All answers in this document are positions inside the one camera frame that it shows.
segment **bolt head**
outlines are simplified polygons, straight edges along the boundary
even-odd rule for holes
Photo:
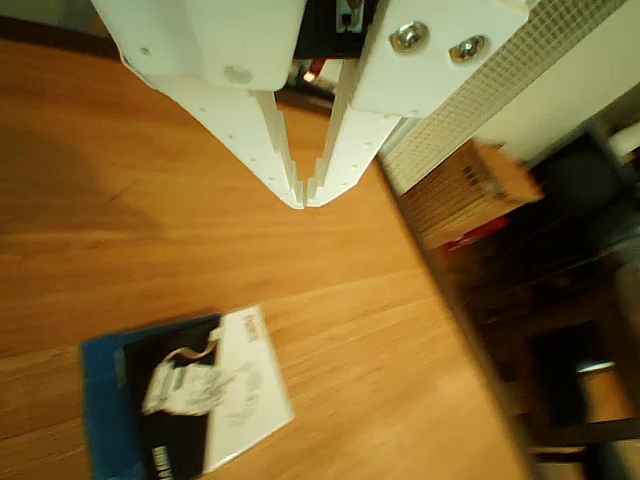
[[[473,60],[485,47],[487,39],[484,35],[474,35],[449,49],[449,57],[454,63],[465,63]]]
[[[422,22],[411,22],[403,25],[389,35],[391,47],[398,53],[415,52],[426,44],[429,29]]]

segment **black object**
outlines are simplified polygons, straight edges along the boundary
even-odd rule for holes
[[[184,328],[148,337],[126,345],[123,349],[131,406],[140,432],[147,479],[189,480],[202,473],[208,415],[170,415],[163,411],[143,415],[141,410],[153,371],[166,355],[181,347],[189,347],[196,352],[205,350],[209,332],[219,325],[220,316],[212,315],[204,317],[195,325],[189,324]],[[215,350],[199,362],[211,365],[214,363],[214,356]],[[175,363],[177,366],[184,366],[191,362],[176,357]],[[171,477],[161,476],[161,472],[166,469],[157,468],[159,460],[170,467]]]
[[[118,47],[111,37],[97,37],[17,18],[0,16],[0,38],[120,60]]]
[[[336,2],[307,0],[293,58],[358,58],[377,0],[362,1],[362,32],[336,32]]]
[[[585,480],[630,480],[620,454],[611,443],[587,445],[582,451],[571,453],[539,453],[542,463],[580,463]]]
[[[585,423],[589,406],[577,373],[578,365],[606,358],[598,351],[593,323],[545,332],[530,339],[529,344],[533,375],[541,389],[551,426]]]
[[[640,236],[640,196],[633,167],[621,165],[587,131],[530,172],[544,198],[509,215],[495,236],[519,278],[531,282],[624,248]]]

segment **wood grain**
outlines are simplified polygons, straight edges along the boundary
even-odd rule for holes
[[[295,211],[118,63],[0,63],[0,478],[90,476],[79,342],[255,303],[296,418],[211,478],[528,477],[377,167]],[[328,119],[285,114],[307,176]]]

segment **white wall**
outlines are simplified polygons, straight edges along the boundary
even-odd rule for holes
[[[640,0],[628,0],[474,137],[530,160],[640,82]]]

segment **book cover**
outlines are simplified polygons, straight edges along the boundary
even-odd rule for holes
[[[209,472],[293,418],[259,307],[123,350],[147,478]]]
[[[131,410],[123,347],[219,315],[119,332],[82,344],[84,426],[95,480],[144,480],[140,435]]]

